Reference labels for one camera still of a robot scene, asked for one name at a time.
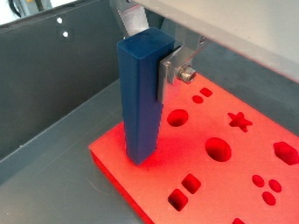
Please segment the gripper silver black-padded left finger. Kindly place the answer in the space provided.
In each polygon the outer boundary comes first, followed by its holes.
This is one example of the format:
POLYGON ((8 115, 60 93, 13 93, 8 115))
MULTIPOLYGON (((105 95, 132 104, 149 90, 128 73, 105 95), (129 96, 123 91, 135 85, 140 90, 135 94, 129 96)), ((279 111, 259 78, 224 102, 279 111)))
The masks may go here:
POLYGON ((145 8, 133 0, 109 0, 109 6, 125 38, 148 29, 145 8))

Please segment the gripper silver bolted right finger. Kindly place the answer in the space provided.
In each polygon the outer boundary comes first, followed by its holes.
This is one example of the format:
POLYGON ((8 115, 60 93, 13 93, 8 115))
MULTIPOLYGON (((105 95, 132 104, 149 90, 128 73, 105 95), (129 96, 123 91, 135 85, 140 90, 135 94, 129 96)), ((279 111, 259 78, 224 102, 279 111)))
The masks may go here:
POLYGON ((157 101, 160 103, 164 103, 175 81, 185 84, 193 81, 196 71, 192 68, 192 59, 207 46, 207 38, 181 25, 165 25, 163 28, 173 33, 175 48, 159 64, 157 101))

